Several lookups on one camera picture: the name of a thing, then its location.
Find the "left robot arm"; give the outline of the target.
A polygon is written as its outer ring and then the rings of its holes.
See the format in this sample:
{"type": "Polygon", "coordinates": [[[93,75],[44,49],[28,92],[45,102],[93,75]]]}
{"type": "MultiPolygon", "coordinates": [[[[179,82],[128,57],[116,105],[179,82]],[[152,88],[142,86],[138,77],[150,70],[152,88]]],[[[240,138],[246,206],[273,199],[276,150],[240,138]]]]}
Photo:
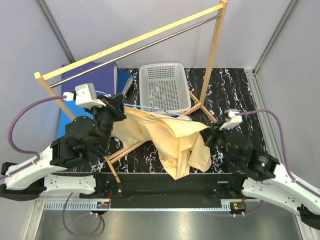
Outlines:
{"type": "Polygon", "coordinates": [[[65,134],[42,152],[21,149],[13,141],[13,130],[27,111],[49,101],[77,101],[78,97],[74,91],[47,97],[28,105],[14,117],[7,132],[8,143],[15,151],[33,157],[20,164],[2,164],[0,178],[5,182],[0,186],[1,198],[26,202],[57,191],[78,193],[82,199],[94,199],[103,198],[108,193],[108,186],[98,173],[85,177],[59,176],[56,173],[88,164],[91,156],[107,156],[114,123],[127,117],[122,93],[95,96],[84,109],[92,117],[81,115],[66,124],[65,134]]]}

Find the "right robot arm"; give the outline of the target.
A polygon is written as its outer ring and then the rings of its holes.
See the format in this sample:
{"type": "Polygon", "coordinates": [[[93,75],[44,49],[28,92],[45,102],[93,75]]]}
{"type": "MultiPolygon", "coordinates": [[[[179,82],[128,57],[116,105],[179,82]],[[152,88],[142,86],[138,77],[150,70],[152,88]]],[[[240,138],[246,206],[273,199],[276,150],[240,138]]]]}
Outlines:
{"type": "Polygon", "coordinates": [[[278,159],[255,149],[240,132],[228,133],[214,126],[200,132],[204,144],[217,147],[225,157],[232,181],[228,195],[244,195],[281,207],[311,228],[320,228],[320,190],[288,171],[278,159]]]}

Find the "light blue wire hanger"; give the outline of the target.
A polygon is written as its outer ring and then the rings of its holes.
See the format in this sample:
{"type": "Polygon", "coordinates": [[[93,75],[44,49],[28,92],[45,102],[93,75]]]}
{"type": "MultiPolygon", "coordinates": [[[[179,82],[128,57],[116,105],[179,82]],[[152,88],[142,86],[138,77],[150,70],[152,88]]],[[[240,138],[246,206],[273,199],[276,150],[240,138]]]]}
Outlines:
{"type": "MultiPolygon", "coordinates": [[[[98,91],[96,90],[95,91],[96,93],[98,94],[101,94],[105,97],[111,97],[110,94],[107,94],[105,92],[102,92],[102,91],[98,91]]],[[[172,115],[172,116],[178,116],[178,117],[182,117],[182,118],[187,118],[187,119],[180,119],[180,118],[176,118],[176,120],[178,121],[184,121],[184,122],[192,122],[192,118],[187,116],[187,115],[183,115],[183,114],[180,114],[180,113],[176,113],[176,112],[172,112],[172,111],[166,111],[166,110],[163,110],[161,108],[156,108],[156,107],[150,107],[150,106],[144,106],[144,105],[137,105],[137,104],[128,104],[128,103],[123,103],[123,105],[125,107],[132,107],[132,108],[140,108],[142,110],[143,109],[149,109],[149,110],[157,110],[158,112],[164,112],[166,113],[168,116],[172,115]]],[[[150,117],[150,119],[169,119],[169,117],[150,117]]]]}

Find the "beige t shirt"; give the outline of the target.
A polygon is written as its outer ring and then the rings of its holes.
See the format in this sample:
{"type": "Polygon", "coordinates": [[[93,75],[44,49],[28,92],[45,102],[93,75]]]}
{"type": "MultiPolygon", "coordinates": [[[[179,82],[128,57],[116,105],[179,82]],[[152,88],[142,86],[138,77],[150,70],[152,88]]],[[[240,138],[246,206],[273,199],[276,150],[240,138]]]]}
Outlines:
{"type": "Polygon", "coordinates": [[[211,151],[201,135],[209,126],[131,107],[125,107],[124,113],[126,119],[113,124],[112,134],[125,148],[152,141],[163,168],[174,180],[189,175],[191,168],[204,173],[211,167],[211,151]]]}

